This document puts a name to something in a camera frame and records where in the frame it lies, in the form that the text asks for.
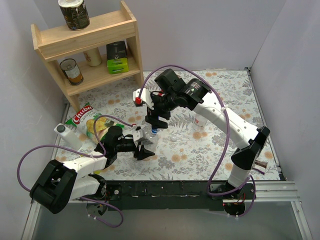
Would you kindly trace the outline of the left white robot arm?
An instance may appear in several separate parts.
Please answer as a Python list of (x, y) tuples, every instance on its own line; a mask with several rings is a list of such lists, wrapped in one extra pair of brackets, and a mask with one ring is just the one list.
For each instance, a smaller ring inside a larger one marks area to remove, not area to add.
[(70, 200), (88, 197), (106, 200), (107, 181), (96, 174), (108, 168), (117, 159), (118, 153), (132, 152), (138, 161), (154, 156), (146, 144), (151, 141), (139, 126), (132, 134), (123, 135), (120, 126), (111, 126), (90, 157), (59, 162), (51, 160), (30, 190), (30, 197), (51, 213), (62, 211)]

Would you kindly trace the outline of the blue bottle cap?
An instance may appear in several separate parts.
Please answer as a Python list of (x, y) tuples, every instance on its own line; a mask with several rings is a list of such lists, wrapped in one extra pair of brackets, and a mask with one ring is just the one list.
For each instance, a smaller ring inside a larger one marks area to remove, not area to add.
[(158, 133), (158, 130), (157, 130), (156, 128), (152, 128), (152, 129), (151, 129), (151, 132), (152, 132), (153, 134), (157, 134), (157, 133)]

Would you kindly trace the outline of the clear plastic bottle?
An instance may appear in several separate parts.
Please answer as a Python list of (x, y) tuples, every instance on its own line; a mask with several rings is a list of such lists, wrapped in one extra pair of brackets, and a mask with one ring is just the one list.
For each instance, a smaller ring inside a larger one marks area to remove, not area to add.
[(157, 134), (152, 133), (152, 128), (147, 132), (147, 137), (149, 139), (149, 144), (145, 145), (145, 148), (151, 152), (155, 152), (160, 139), (160, 130), (157, 129)]

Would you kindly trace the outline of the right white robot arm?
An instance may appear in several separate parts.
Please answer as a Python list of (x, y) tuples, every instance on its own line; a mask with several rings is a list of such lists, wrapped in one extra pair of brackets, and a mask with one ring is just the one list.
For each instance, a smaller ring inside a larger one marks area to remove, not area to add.
[(210, 190), (211, 180), (207, 182), (207, 193), (212, 197), (228, 195), (237, 199), (245, 192), (244, 185), (250, 180), (250, 171), (263, 150), (270, 135), (266, 126), (258, 128), (242, 119), (228, 108), (219, 94), (203, 78), (196, 75), (189, 82), (171, 69), (166, 69), (154, 80), (160, 92), (154, 94), (144, 86), (133, 94), (133, 101), (140, 106), (146, 104), (145, 120), (154, 129), (166, 129), (168, 124), (161, 118), (170, 119), (171, 111), (177, 107), (187, 108), (210, 121), (226, 134), (224, 148), (233, 141), (237, 149), (231, 156), (233, 167), (224, 185)]

